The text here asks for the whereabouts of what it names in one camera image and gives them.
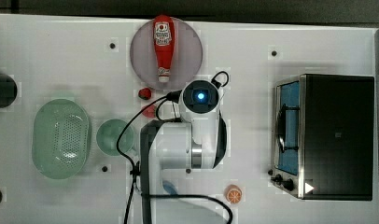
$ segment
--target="small green bowl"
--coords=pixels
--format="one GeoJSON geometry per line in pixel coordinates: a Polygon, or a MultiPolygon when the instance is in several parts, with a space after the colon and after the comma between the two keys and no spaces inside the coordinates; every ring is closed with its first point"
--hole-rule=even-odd
{"type": "MultiPolygon", "coordinates": [[[[96,141],[99,148],[109,156],[118,156],[117,152],[117,140],[125,128],[127,122],[121,119],[111,119],[106,121],[100,126],[96,134],[96,141]]],[[[133,147],[134,144],[134,132],[131,126],[125,131],[119,141],[119,149],[126,153],[133,147]]]]}

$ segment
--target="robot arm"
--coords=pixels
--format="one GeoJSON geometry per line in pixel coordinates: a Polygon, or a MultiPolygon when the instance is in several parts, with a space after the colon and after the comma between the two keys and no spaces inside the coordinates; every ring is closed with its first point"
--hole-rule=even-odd
{"type": "MultiPolygon", "coordinates": [[[[219,111],[222,88],[196,80],[172,95],[182,122],[153,120],[141,131],[140,178],[144,194],[166,194],[161,179],[163,169],[213,169],[225,155],[227,131],[219,111]]],[[[142,204],[143,222],[155,223],[151,214],[156,214],[156,205],[151,206],[150,199],[143,199],[142,204]]]]}

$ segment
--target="oven knob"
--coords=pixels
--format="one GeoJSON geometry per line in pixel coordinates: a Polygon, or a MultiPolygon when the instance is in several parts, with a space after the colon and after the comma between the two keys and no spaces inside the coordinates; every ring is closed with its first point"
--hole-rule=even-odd
{"type": "Polygon", "coordinates": [[[276,175],[275,177],[271,177],[271,180],[274,181],[277,185],[281,185],[283,177],[281,175],[276,175]]]}
{"type": "Polygon", "coordinates": [[[292,182],[292,179],[288,179],[282,182],[283,187],[289,191],[294,190],[294,182],[292,182]]]}

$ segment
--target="pink plate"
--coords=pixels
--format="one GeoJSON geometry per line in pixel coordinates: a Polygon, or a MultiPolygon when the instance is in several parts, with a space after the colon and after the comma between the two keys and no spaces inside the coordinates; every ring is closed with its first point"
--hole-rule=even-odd
{"type": "Polygon", "coordinates": [[[181,90],[193,80],[202,64],[203,50],[196,32],[185,22],[172,18],[175,24],[175,51],[169,82],[158,80],[157,56],[153,43],[152,22],[144,24],[131,44],[133,70],[147,85],[156,90],[181,90]]]}

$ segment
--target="black cable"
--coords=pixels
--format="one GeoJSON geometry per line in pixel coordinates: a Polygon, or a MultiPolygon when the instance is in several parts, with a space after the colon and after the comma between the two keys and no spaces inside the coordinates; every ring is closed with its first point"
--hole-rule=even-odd
{"type": "Polygon", "coordinates": [[[129,216],[129,210],[131,208],[131,202],[132,202],[132,197],[133,197],[133,185],[136,181],[136,177],[140,174],[139,172],[139,168],[138,168],[138,164],[139,162],[137,163],[137,165],[134,165],[134,161],[132,160],[132,158],[130,158],[128,155],[126,155],[125,153],[123,153],[120,148],[119,148],[119,141],[120,139],[122,138],[123,134],[125,133],[125,131],[128,129],[129,125],[132,124],[132,122],[141,114],[143,113],[143,111],[145,111],[147,108],[149,108],[150,106],[154,105],[155,103],[157,103],[158,101],[160,100],[163,100],[165,99],[166,96],[163,96],[161,98],[158,98],[157,100],[151,102],[149,105],[146,105],[143,109],[141,109],[125,126],[125,128],[123,128],[122,132],[120,133],[119,135],[119,138],[117,140],[117,144],[116,144],[116,148],[117,148],[117,152],[122,155],[123,157],[125,157],[130,163],[131,163],[131,166],[132,166],[132,170],[131,170],[131,175],[133,176],[133,181],[132,181],[132,186],[131,186],[131,192],[129,193],[129,199],[128,199],[128,202],[126,203],[126,212],[125,212],[125,218],[124,218],[124,221],[123,223],[124,224],[127,224],[128,223],[128,216],[129,216]]]}
{"type": "Polygon", "coordinates": [[[222,85],[222,87],[225,87],[225,86],[228,84],[228,82],[230,82],[230,76],[228,76],[228,73],[225,72],[225,71],[221,71],[221,72],[218,72],[217,74],[215,74],[215,75],[213,76],[211,82],[214,83],[214,84],[215,84],[215,83],[219,83],[219,82],[216,81],[216,77],[218,77],[218,76],[221,75],[221,74],[224,74],[225,77],[227,78],[227,80],[225,81],[224,85],[222,85]]]}
{"type": "Polygon", "coordinates": [[[171,195],[165,195],[165,194],[142,194],[142,197],[145,198],[155,198],[155,199],[174,199],[174,198],[197,198],[197,199],[207,199],[209,201],[212,201],[214,203],[218,203],[221,205],[225,210],[227,210],[230,218],[227,221],[227,224],[231,224],[233,220],[233,213],[229,206],[227,206],[222,201],[206,196],[201,194],[171,194],[171,195]]]}

